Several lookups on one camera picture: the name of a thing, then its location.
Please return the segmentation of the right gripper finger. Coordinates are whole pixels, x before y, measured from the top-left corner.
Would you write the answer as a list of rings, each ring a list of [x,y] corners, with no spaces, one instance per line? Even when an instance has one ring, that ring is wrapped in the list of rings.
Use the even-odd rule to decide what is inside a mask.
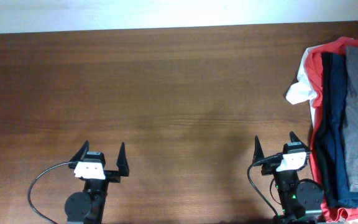
[[[265,159],[262,146],[260,144],[258,136],[255,136],[254,138],[254,155],[252,159],[252,163],[255,164],[259,161],[262,161]]]
[[[299,142],[300,145],[305,149],[306,152],[310,152],[310,151],[311,151],[310,148],[309,148],[304,142],[302,142],[302,141],[299,139],[299,137],[298,137],[293,131],[291,131],[291,132],[289,133],[289,136],[290,136],[290,140],[291,140],[292,143]]]

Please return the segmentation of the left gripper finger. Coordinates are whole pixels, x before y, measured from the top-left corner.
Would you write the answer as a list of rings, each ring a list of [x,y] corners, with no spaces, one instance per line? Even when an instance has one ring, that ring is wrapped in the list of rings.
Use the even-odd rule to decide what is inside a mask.
[[[85,157],[86,153],[89,151],[89,146],[90,143],[88,140],[86,140],[80,150],[70,159],[70,162],[81,161]]]
[[[116,165],[118,167],[118,172],[120,176],[128,177],[129,176],[129,164],[126,157],[126,148],[125,143],[122,142],[119,155],[117,157]]]

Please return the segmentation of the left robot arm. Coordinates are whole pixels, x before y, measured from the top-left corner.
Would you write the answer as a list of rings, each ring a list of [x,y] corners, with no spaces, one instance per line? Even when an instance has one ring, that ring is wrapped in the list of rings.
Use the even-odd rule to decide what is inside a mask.
[[[124,143],[121,144],[117,157],[117,170],[106,170],[105,165],[104,154],[90,151],[88,141],[70,159],[68,167],[73,169],[75,177],[84,181],[85,185],[81,192],[71,194],[65,202],[68,223],[102,223],[109,184],[120,183],[122,177],[130,174]]]

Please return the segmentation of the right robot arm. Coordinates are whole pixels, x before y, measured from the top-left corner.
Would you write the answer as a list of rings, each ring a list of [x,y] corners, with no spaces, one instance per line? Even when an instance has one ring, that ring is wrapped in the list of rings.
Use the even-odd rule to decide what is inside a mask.
[[[273,223],[318,223],[322,215],[321,204],[324,197],[323,187],[311,179],[299,179],[298,172],[305,168],[311,155],[311,149],[294,132],[289,133],[290,142],[283,145],[283,151],[265,157],[259,138],[255,137],[255,149],[247,178],[251,186],[273,210]],[[250,170],[261,167],[262,175],[272,175],[270,187],[275,187],[279,196],[282,214],[255,186]]]

